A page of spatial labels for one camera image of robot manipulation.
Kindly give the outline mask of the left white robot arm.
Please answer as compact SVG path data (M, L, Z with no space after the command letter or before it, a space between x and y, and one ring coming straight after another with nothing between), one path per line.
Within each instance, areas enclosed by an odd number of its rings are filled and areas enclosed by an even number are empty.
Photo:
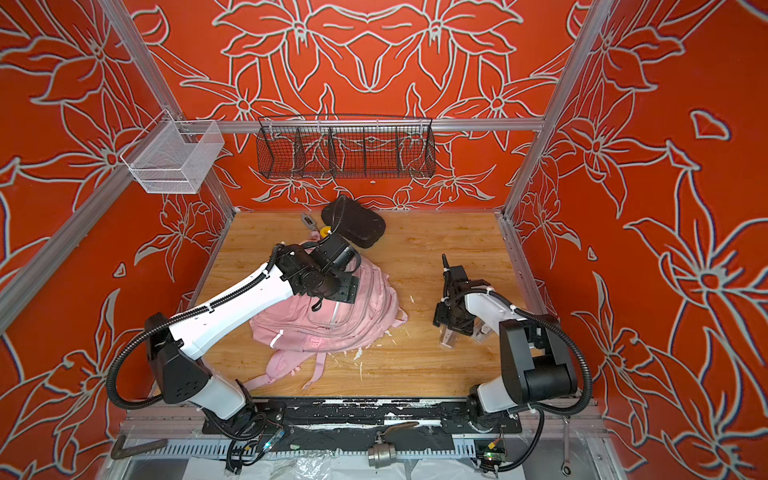
M264 264L224 292L171 317L161 313L150 317L108 369L109 401L124 410L188 402L219 420L232 419L245 410L246 392L209 368L204 355L240 325L289 298L354 302L359 282L348 266L361 263L360 254L343 239L275 245ZM118 377L124 362L141 346L147 349L160 392L129 400L118 391Z

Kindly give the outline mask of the pink student backpack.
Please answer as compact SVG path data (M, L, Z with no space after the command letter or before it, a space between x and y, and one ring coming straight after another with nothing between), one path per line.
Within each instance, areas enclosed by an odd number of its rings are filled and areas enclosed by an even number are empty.
M312 386L324 373L329 357L362 351L391 329L408 321L389 276L367 258L354 272L356 300L324 300L317 309L307 296L293 296L258 313L249 321L253 339L273 350L265 373L244 383L255 390L296 374L313 359Z

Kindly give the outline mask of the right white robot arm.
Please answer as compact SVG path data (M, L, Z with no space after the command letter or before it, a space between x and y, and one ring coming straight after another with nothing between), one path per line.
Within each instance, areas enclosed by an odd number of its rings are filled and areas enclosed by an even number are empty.
M444 343L455 334L480 342L495 334L500 374L476 385L467 397L472 420L535 410L561 417L584 411L593 396L593 376L576 342L549 315L515 305L485 280L471 280L461 265L442 257L443 290L433 318Z

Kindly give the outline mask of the clear eraser box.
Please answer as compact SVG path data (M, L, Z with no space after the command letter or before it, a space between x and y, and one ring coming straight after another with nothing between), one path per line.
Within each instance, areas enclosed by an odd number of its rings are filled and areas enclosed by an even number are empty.
M486 324L476 324L473 328L471 339L477 343L484 343L493 330Z

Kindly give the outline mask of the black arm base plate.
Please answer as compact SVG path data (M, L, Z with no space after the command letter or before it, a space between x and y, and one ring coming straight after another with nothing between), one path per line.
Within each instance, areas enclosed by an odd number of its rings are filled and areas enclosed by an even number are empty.
M522 431L519 419L506 413L472 420L464 397L261 397L255 403L269 426L372 428L415 421L450 434Z

